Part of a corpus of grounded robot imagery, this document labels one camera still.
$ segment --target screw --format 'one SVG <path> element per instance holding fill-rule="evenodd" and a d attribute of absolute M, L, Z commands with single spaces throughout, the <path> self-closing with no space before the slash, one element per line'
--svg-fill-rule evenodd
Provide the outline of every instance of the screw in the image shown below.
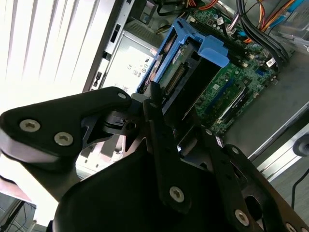
<path fill-rule="evenodd" d="M 123 93 L 118 93 L 118 96 L 123 98 L 123 99 L 126 99 L 126 96 Z"/>
<path fill-rule="evenodd" d="M 243 224 L 244 226 L 249 226 L 250 223 L 247 215 L 240 209 L 235 210 L 235 216 L 241 224 Z"/>
<path fill-rule="evenodd" d="M 41 125 L 32 119 L 26 119 L 19 123 L 20 129 L 26 132 L 36 132 L 41 128 Z"/>
<path fill-rule="evenodd" d="M 239 153 L 238 150 L 237 150 L 236 148 L 234 148 L 234 147 L 232 147 L 232 151 L 233 151 L 234 153 L 236 153 L 236 154 Z"/>
<path fill-rule="evenodd" d="M 289 232 L 296 232 L 296 230 L 290 223 L 286 223 L 286 227 L 288 228 Z"/>
<path fill-rule="evenodd" d="M 60 146 L 70 146 L 73 143 L 72 135 L 66 132 L 59 132 L 54 136 L 54 140 Z"/>
<path fill-rule="evenodd" d="M 154 107 L 154 108 L 156 108 L 156 107 L 157 107 L 157 105 L 156 105 L 156 104 L 154 104 L 154 103 L 150 103 L 150 105 L 151 105 L 152 107 Z"/>
<path fill-rule="evenodd" d="M 212 135 L 212 132 L 209 129 L 205 130 L 207 134 Z"/>
<path fill-rule="evenodd" d="M 176 187 L 176 186 L 170 187 L 169 194 L 178 203 L 181 203 L 181 202 L 184 201 L 183 191 L 180 188 Z"/>

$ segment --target cable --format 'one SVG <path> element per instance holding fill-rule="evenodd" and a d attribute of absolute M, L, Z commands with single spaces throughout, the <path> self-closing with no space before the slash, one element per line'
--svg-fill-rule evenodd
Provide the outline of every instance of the cable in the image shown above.
<path fill-rule="evenodd" d="M 25 226 L 26 222 L 27 222 L 27 216 L 26 216 L 25 205 L 23 205 L 23 208 L 24 208 L 25 221 L 24 221 L 23 225 L 21 225 L 15 232 L 17 232 L 17 231 L 21 231 L 21 232 L 22 232 L 21 228 L 23 228 L 23 227 Z"/>
<path fill-rule="evenodd" d="M 297 185 L 303 181 L 303 179 L 305 179 L 305 177 L 309 174 L 309 168 L 307 169 L 307 171 L 293 184 L 292 187 L 292 203 L 291 203 L 291 207 L 292 209 L 294 209 L 295 206 L 295 192 L 296 192 L 296 187 Z"/>
<path fill-rule="evenodd" d="M 190 7 L 190 8 L 183 7 L 180 10 L 175 10 L 175 11 L 170 11 L 170 12 L 160 12 L 164 5 L 178 5 L 178 4 L 182 5 L 182 1 L 171 1 L 171 2 L 166 2 L 166 3 L 163 3 L 161 1 L 158 4 L 156 11 L 159 16 L 169 16 L 169 15 L 179 15 L 179 14 L 182 14 L 183 12 L 191 12 L 197 9 L 196 7 Z"/>
<path fill-rule="evenodd" d="M 14 221 L 14 219 L 16 218 L 16 216 L 17 216 L 18 212 L 20 211 L 20 209 L 23 207 L 24 203 L 25 203 L 24 201 L 21 201 L 18 204 L 18 206 L 15 208 L 15 210 L 11 213 L 11 215 L 6 220 L 5 224 L 0 226 L 0 232 L 3 232 L 3 231 L 7 230 L 7 228 L 11 224 L 11 222 Z"/>
<path fill-rule="evenodd" d="M 200 6 L 198 9 L 201 11 L 210 9 L 211 7 L 213 7 L 219 0 L 212 0 L 210 3 L 205 4 L 204 6 Z"/>
<path fill-rule="evenodd" d="M 250 22 L 246 15 L 244 0 L 236 0 L 236 4 L 239 15 L 241 16 L 242 27 L 247 36 L 256 43 L 260 44 L 266 50 L 268 50 L 275 59 L 278 67 L 282 68 L 284 66 L 284 63 L 288 62 L 288 55 L 285 49 L 273 38 L 259 31 Z"/>

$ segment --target black cable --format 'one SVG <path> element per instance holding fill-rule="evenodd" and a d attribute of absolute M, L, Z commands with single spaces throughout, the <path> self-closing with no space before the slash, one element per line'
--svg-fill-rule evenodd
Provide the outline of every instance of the black cable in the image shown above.
<path fill-rule="evenodd" d="M 241 17 L 241 24 L 244 28 L 245 33 L 248 35 L 249 38 L 254 40 L 256 43 L 262 45 L 262 47 L 264 47 L 265 49 L 267 49 L 277 62 L 278 67 L 282 68 L 284 63 L 288 61 L 288 56 L 286 56 L 287 52 L 285 51 L 285 49 L 271 37 L 259 31 L 250 22 L 250 20 L 246 15 L 244 6 L 245 4 L 243 0 L 237 0 L 236 4 L 237 4 L 237 10 Z"/>
<path fill-rule="evenodd" d="M 21 225 L 15 232 L 17 232 L 17 231 L 21 231 L 22 232 L 21 228 L 23 228 L 25 226 L 26 222 L 27 222 L 25 205 L 23 205 L 23 208 L 24 208 L 25 221 L 24 221 L 23 225 Z"/>
<path fill-rule="evenodd" d="M 14 221 L 14 218 L 17 216 L 18 212 L 24 205 L 24 201 L 21 201 L 19 205 L 16 207 L 16 209 L 12 212 L 12 214 L 8 217 L 5 224 L 0 227 L 0 232 L 6 231 L 8 229 L 9 225 Z"/>
<path fill-rule="evenodd" d="M 296 192 L 296 186 L 303 181 L 303 179 L 305 179 L 305 177 L 309 174 L 309 168 L 307 169 L 307 171 L 293 184 L 292 187 L 292 203 L 291 203 L 291 207 L 292 209 L 294 209 L 295 206 L 295 192 Z"/>
<path fill-rule="evenodd" d="M 243 1 L 240 1 L 240 3 L 241 3 L 242 12 L 244 13 L 244 16 L 245 16 L 245 20 L 248 21 L 248 22 L 251 24 L 251 26 L 253 26 L 253 24 L 249 21 L 247 15 L 246 15 L 246 13 L 245 13 L 245 4 L 243 4 Z M 276 40 L 274 40 L 272 37 L 270 37 L 270 36 L 268 36 L 268 35 L 262 33 L 261 31 L 259 31 L 259 30 L 257 30 L 257 29 L 254 29 L 254 30 L 255 30 L 258 34 L 264 36 L 265 39 L 266 39 L 266 41 L 269 41 L 269 42 L 271 43 L 271 44 L 270 44 L 271 46 L 275 46 L 276 48 L 274 48 L 274 50 L 275 50 L 278 54 L 280 54 L 280 53 L 282 52 L 282 53 L 281 53 L 281 58 L 283 58 L 285 62 L 288 62 L 288 60 L 289 60 L 289 55 L 288 55 L 288 53 L 286 52 L 286 50 L 283 48 L 283 46 L 282 46 L 280 43 L 278 43 L 278 42 L 277 42 Z"/>

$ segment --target black plastic part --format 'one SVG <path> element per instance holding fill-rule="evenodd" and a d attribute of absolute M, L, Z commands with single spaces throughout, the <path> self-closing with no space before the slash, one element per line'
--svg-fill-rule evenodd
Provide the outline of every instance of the black plastic part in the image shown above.
<path fill-rule="evenodd" d="M 13 159 L 64 172 L 74 165 L 82 149 L 112 136 L 97 129 L 97 123 L 112 111 L 127 110 L 130 105 L 129 95 L 109 87 L 9 110 L 0 116 L 0 147 Z M 19 124 L 24 119 L 38 121 L 41 128 L 36 132 L 21 130 Z M 59 132 L 72 135 L 73 143 L 58 145 L 54 136 Z"/>
<path fill-rule="evenodd" d="M 293 151 L 298 156 L 309 156 L 309 134 L 305 134 L 296 140 L 293 145 Z"/>
<path fill-rule="evenodd" d="M 142 145 L 139 151 L 71 188 L 58 206 L 53 231 L 231 231 L 211 173 L 180 163 L 192 206 L 188 214 L 177 213 L 160 201 L 154 157 L 145 149 Z"/>

